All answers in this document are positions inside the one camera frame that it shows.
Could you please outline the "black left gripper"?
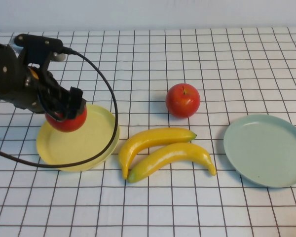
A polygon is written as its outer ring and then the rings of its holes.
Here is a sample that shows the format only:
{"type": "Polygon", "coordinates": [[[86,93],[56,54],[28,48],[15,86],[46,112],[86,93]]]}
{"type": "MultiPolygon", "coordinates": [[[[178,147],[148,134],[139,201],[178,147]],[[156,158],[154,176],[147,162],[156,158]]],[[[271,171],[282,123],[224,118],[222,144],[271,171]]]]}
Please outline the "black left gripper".
{"type": "Polygon", "coordinates": [[[84,112],[86,100],[83,91],[71,87],[68,104],[65,105],[62,99],[66,93],[47,69],[18,65],[15,73],[15,107],[45,113],[56,121],[63,121],[66,115],[68,119],[75,119],[84,112]]]}

